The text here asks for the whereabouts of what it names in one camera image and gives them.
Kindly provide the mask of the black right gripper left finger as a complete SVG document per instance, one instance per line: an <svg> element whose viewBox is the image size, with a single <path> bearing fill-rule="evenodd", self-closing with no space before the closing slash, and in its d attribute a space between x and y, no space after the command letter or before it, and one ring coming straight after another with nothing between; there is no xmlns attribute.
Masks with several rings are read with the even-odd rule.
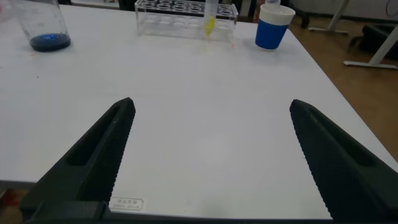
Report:
<svg viewBox="0 0 398 224"><path fill-rule="evenodd" d="M115 102L22 199L25 221L99 220L111 198L136 109Z"/></svg>

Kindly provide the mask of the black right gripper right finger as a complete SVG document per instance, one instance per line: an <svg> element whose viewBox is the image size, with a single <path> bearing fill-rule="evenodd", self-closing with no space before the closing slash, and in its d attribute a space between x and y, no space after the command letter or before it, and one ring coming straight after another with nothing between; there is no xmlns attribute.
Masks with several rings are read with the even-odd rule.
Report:
<svg viewBox="0 0 398 224"><path fill-rule="evenodd" d="M397 172L316 107L294 100L289 110L296 137L332 219L397 221Z"/></svg>

